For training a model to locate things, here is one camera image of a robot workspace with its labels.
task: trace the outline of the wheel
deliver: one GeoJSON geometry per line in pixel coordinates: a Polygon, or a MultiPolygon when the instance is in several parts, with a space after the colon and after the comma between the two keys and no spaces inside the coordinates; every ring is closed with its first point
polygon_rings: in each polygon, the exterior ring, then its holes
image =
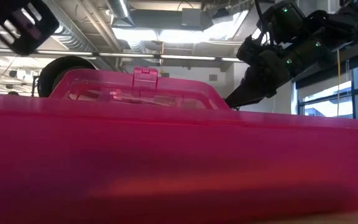
{"type": "Polygon", "coordinates": [[[77,56],[65,56],[50,62],[39,76],[38,95],[48,97],[68,71],[79,68],[96,69],[91,62],[77,56]]]}

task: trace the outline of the black cable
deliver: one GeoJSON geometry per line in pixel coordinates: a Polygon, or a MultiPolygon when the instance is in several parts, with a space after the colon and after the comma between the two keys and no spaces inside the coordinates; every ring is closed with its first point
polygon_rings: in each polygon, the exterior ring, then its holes
{"type": "Polygon", "coordinates": [[[268,37],[269,37],[269,41],[270,41],[270,46],[274,47],[274,36],[273,36],[273,32],[269,32],[268,33],[268,37]]]}
{"type": "Polygon", "coordinates": [[[190,4],[190,2],[188,2],[188,1],[181,1],[181,2],[179,3],[179,6],[178,6],[178,8],[177,8],[177,11],[179,11],[179,7],[180,7],[184,2],[187,3],[189,6],[191,6],[192,9],[194,9],[193,5],[190,4]]]}
{"type": "Polygon", "coordinates": [[[255,7],[256,7],[256,11],[258,12],[260,22],[262,23],[262,30],[259,34],[258,39],[257,39],[261,43],[262,39],[264,38],[264,35],[267,32],[267,23],[266,23],[265,18],[262,14],[262,10],[260,9],[259,0],[255,0],[255,7]]]}

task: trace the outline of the window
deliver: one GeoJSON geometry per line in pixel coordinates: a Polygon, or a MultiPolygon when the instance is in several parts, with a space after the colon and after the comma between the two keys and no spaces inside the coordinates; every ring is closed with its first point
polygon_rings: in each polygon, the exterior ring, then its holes
{"type": "Polygon", "coordinates": [[[352,98],[350,96],[339,99],[339,115],[337,98],[319,103],[305,105],[306,116],[323,116],[329,118],[353,118],[352,98]]]}
{"type": "MultiPolygon", "coordinates": [[[[343,93],[343,92],[350,91],[351,88],[352,88],[351,86],[352,86],[351,81],[342,83],[342,84],[339,85],[339,92],[343,93]]],[[[338,93],[338,86],[333,86],[333,87],[328,88],[326,90],[323,90],[323,91],[321,91],[319,93],[307,96],[305,99],[303,99],[303,101],[307,102],[307,101],[315,100],[315,99],[322,98],[322,97],[325,97],[325,96],[331,96],[331,95],[334,95],[334,94],[337,94],[337,93],[338,93]]]]}
{"type": "Polygon", "coordinates": [[[358,67],[351,71],[351,81],[327,88],[301,99],[299,114],[331,118],[358,119],[358,67]]]}

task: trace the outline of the ceiling light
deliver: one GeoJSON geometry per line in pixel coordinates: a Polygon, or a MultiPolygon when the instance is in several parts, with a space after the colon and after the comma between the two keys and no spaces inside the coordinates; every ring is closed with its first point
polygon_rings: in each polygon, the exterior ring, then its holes
{"type": "Polygon", "coordinates": [[[216,19],[216,18],[228,16],[228,15],[230,15],[230,13],[226,8],[220,8],[215,13],[215,15],[212,16],[212,18],[216,19]]]}
{"type": "Polygon", "coordinates": [[[237,33],[237,31],[240,29],[240,26],[242,25],[242,23],[244,22],[244,20],[246,19],[247,15],[248,15],[248,12],[249,12],[248,10],[245,10],[245,11],[238,12],[233,15],[234,24],[230,28],[229,32],[227,33],[227,36],[229,38],[233,38],[234,35],[237,33]]]}
{"type": "Polygon", "coordinates": [[[140,40],[157,40],[157,34],[150,29],[121,29],[112,28],[112,31],[119,40],[140,41],[140,40]]]}
{"type": "Polygon", "coordinates": [[[222,58],[223,62],[242,62],[237,58],[222,58]]]}
{"type": "Polygon", "coordinates": [[[152,54],[100,53],[99,55],[102,57],[154,58],[152,54]]]}
{"type": "Polygon", "coordinates": [[[97,57],[82,57],[83,59],[86,59],[86,60],[97,60],[98,58],[97,57]]]}
{"type": "Polygon", "coordinates": [[[76,56],[92,56],[91,52],[72,52],[72,51],[58,51],[58,50],[38,50],[40,54],[46,55],[76,55],[76,56]]]}
{"type": "Polygon", "coordinates": [[[163,30],[159,40],[174,44],[196,44],[203,41],[203,32],[191,30],[163,30]]]}
{"type": "Polygon", "coordinates": [[[124,12],[125,17],[128,17],[128,9],[127,9],[127,4],[126,1],[124,0],[119,0],[122,11],[124,12]]]}
{"type": "Polygon", "coordinates": [[[185,55],[161,55],[162,59],[188,59],[188,60],[215,60],[215,57],[185,56],[185,55]]]}
{"type": "MultiPolygon", "coordinates": [[[[258,39],[259,35],[260,35],[261,31],[260,29],[256,29],[255,32],[252,34],[252,38],[253,39],[258,39]]],[[[262,38],[262,44],[266,43],[266,40],[268,43],[270,43],[270,36],[269,36],[269,33],[267,32],[264,37],[262,38]]]]}
{"type": "Polygon", "coordinates": [[[204,30],[206,40],[228,40],[234,37],[246,16],[248,10],[238,12],[232,16],[231,21],[218,22],[210,28],[204,30]]]}

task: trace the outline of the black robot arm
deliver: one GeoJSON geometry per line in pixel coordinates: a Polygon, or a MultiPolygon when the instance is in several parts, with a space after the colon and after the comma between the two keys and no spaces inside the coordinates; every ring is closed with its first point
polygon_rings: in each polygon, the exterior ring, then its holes
{"type": "Polygon", "coordinates": [[[282,1],[265,12],[257,26],[269,32],[271,43],[261,45],[261,38],[250,36],[239,48],[237,58],[250,67],[226,98],[230,107],[272,97],[278,87],[316,63],[334,64],[332,52],[358,38],[358,1],[344,3],[335,14],[315,11],[308,17],[292,1],[282,1]]]}

